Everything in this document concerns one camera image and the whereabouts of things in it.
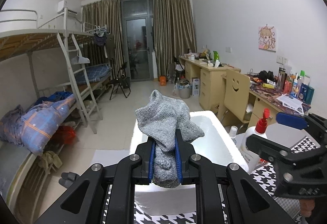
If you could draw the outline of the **person's right hand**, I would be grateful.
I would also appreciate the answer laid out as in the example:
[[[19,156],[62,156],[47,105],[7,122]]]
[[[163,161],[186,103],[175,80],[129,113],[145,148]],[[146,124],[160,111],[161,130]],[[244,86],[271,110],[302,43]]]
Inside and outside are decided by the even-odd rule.
[[[299,204],[301,215],[305,218],[310,217],[315,208],[315,200],[301,199],[299,200]]]

